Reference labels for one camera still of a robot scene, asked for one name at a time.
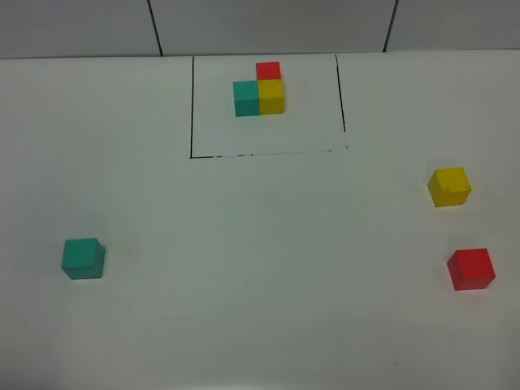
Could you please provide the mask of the red template cube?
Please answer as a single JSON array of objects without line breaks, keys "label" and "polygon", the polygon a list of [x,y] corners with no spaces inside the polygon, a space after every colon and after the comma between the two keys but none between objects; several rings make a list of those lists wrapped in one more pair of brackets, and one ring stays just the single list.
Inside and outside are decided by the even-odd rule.
[{"label": "red template cube", "polygon": [[279,62],[256,63],[257,80],[278,80],[281,78]]}]

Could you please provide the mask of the yellow template cube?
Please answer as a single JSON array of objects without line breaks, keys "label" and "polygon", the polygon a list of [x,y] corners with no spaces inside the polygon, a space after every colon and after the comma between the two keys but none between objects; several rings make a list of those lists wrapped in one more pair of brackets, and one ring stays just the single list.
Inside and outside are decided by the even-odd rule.
[{"label": "yellow template cube", "polygon": [[285,110],[284,85],[281,79],[259,80],[259,114],[283,114]]}]

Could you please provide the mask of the loose red cube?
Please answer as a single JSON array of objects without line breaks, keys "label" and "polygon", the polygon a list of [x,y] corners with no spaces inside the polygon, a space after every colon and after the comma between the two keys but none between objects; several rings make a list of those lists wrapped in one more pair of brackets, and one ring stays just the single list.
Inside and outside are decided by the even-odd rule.
[{"label": "loose red cube", "polygon": [[447,266],[455,291],[485,289],[496,278],[487,249],[458,249]]}]

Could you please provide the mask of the teal template cube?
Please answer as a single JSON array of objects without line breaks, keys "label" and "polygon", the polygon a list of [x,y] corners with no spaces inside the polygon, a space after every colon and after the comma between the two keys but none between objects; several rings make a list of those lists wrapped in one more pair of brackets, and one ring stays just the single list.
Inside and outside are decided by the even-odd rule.
[{"label": "teal template cube", "polygon": [[232,87],[235,116],[260,115],[258,82],[256,80],[234,81]]}]

